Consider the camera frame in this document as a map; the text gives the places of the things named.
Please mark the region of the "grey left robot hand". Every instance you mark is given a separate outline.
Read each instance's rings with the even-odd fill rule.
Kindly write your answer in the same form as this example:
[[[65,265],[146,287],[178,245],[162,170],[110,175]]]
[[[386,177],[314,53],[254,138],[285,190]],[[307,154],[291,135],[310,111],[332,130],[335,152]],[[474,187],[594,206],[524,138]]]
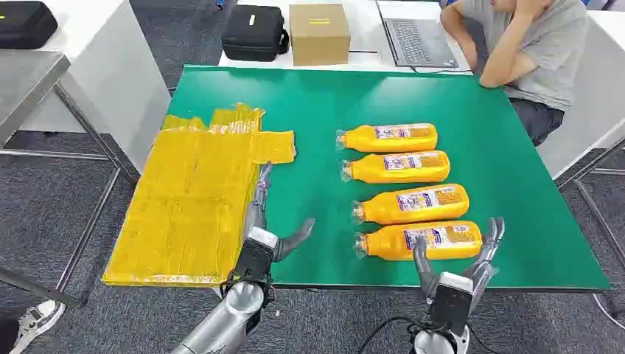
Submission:
[[[253,198],[248,203],[245,212],[243,237],[249,236],[251,232],[254,233],[254,229],[260,229],[260,232],[254,235],[256,237],[255,240],[270,246],[273,249],[273,262],[279,263],[310,236],[315,225],[315,219],[306,219],[296,231],[286,238],[280,239],[268,231],[265,207],[270,186],[269,175],[272,167],[272,163],[267,161],[259,169],[259,178],[254,188]]]

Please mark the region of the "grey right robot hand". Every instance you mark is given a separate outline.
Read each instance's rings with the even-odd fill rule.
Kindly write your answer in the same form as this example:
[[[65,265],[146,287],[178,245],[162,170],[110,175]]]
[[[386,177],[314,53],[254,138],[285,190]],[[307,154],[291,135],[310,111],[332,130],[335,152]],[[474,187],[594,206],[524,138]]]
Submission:
[[[503,217],[489,219],[489,233],[483,236],[483,245],[474,262],[463,273],[462,277],[472,280],[471,313],[479,303],[488,282],[493,278],[497,269],[492,265],[492,259],[500,245],[505,232]],[[423,237],[416,239],[413,248],[413,261],[416,266],[421,289],[426,299],[431,303],[435,298],[436,287],[440,283],[442,274],[434,274],[429,259],[426,257],[427,241]]]

